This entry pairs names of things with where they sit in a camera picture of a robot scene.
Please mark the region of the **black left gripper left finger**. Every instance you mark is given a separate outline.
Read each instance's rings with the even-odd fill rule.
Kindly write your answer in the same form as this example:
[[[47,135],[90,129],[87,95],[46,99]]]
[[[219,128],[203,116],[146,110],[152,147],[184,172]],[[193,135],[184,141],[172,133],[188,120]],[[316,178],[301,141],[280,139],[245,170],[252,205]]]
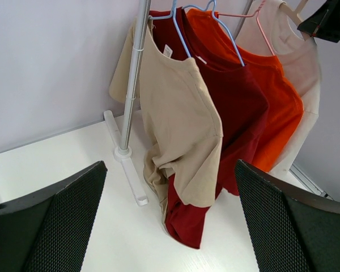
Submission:
[[[0,203],[0,271],[81,271],[107,168]]]

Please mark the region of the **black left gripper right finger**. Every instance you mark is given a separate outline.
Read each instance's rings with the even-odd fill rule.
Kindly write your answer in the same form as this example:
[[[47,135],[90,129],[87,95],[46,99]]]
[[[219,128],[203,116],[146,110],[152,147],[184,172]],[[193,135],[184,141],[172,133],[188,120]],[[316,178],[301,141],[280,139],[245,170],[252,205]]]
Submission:
[[[259,271],[340,271],[340,202],[243,160],[235,177]]]

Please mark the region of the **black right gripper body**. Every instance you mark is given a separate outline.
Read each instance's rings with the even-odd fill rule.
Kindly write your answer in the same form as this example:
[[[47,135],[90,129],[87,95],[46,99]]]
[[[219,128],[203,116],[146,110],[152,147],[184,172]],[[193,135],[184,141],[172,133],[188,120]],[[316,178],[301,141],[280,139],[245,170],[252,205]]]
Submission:
[[[301,22],[297,29],[322,40],[340,41],[340,0],[329,0],[309,18]]]

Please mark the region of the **white t-shirt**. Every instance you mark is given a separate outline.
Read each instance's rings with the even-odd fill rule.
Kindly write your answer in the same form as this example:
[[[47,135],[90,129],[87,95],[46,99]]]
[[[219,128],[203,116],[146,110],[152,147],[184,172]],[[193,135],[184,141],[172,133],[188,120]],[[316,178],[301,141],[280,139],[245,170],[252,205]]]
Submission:
[[[290,170],[319,117],[321,88],[317,45],[313,38],[304,40],[292,30],[288,16],[279,9],[283,2],[285,1],[266,1],[260,11],[259,20],[275,55],[283,66],[285,77],[302,99],[304,114],[296,131],[269,172],[278,179],[284,178]],[[261,1],[254,1],[249,13],[252,14],[260,3]],[[253,18],[245,20],[236,42],[243,49],[256,55],[271,55]]]

